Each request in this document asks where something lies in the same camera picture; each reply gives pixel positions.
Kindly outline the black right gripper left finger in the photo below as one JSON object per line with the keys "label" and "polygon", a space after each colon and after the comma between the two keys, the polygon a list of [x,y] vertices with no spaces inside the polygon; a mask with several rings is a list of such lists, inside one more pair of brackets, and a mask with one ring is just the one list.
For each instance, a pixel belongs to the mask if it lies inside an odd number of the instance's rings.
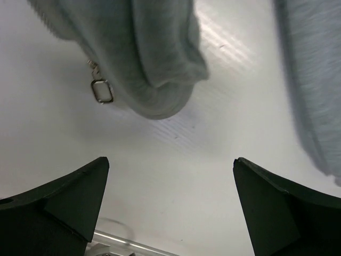
{"label": "black right gripper left finger", "polygon": [[109,161],[1,200],[1,255],[84,255],[94,236]]}

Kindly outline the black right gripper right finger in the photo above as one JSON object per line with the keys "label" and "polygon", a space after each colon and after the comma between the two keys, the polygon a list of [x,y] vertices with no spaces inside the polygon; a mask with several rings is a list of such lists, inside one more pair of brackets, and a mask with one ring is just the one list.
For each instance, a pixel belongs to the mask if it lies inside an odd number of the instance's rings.
{"label": "black right gripper right finger", "polygon": [[245,158],[233,175],[255,255],[340,255],[340,198]]}

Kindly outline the grey zip-up jacket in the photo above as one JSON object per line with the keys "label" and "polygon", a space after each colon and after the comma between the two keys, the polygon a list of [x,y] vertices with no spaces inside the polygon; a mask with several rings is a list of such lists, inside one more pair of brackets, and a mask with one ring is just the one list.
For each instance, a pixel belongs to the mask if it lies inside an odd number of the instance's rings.
{"label": "grey zip-up jacket", "polygon": [[[73,41],[135,112],[165,119],[208,78],[193,1],[30,1]],[[301,144],[340,183],[340,1],[275,1],[288,94]]]}

